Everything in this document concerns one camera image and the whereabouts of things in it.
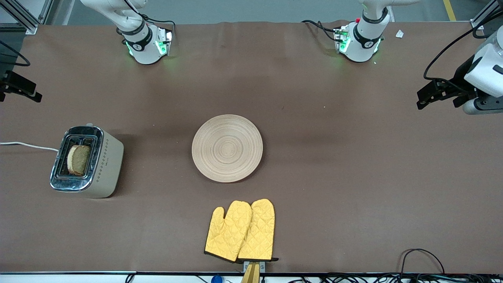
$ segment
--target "white cable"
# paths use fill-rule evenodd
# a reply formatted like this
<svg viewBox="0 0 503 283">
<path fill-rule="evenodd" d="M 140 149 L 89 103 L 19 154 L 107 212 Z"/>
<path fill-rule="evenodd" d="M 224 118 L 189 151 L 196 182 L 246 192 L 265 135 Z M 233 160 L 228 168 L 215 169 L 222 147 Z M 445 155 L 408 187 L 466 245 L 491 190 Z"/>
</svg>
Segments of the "white cable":
<svg viewBox="0 0 503 283">
<path fill-rule="evenodd" d="M 29 145 L 29 144 L 22 143 L 20 141 L 10 141 L 8 143 L 0 143 L 0 146 L 13 146 L 13 145 L 20 145 L 20 146 L 26 146 L 26 147 L 31 147 L 31 148 L 41 149 L 41 150 L 50 150 L 50 151 L 59 152 L 59 150 L 57 150 L 57 149 Z"/>
</svg>

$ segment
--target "quilted fabric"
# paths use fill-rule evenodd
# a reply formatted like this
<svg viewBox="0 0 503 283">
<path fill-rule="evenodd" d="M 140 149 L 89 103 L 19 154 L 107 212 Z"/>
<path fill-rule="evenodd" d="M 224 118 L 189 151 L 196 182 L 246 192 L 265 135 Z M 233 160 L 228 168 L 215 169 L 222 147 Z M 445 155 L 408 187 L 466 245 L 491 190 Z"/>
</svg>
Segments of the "quilted fabric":
<svg viewBox="0 0 503 283">
<path fill-rule="evenodd" d="M 224 218 L 224 208 L 217 207 L 211 217 L 204 252 L 235 262 L 252 219 L 251 210 L 247 202 L 235 200 Z"/>
<path fill-rule="evenodd" d="M 274 206 L 268 199 L 255 201 L 252 206 L 252 217 L 244 239 L 239 259 L 271 260 L 274 238 Z"/>
</svg>

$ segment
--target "oven mitt thumb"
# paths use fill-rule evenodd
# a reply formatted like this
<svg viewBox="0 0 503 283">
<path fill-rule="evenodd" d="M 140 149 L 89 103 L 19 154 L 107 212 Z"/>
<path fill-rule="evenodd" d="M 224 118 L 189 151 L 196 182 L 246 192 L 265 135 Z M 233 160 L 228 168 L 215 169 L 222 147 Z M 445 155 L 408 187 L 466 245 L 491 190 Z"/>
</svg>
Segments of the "oven mitt thumb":
<svg viewBox="0 0 503 283">
<path fill-rule="evenodd" d="M 252 220 L 251 207 L 244 201 L 233 201 L 224 217 L 223 207 L 213 211 L 205 254 L 235 262 Z"/>
<path fill-rule="evenodd" d="M 274 206 L 268 199 L 255 201 L 251 223 L 239 251 L 239 261 L 276 261 L 273 256 Z"/>
</svg>

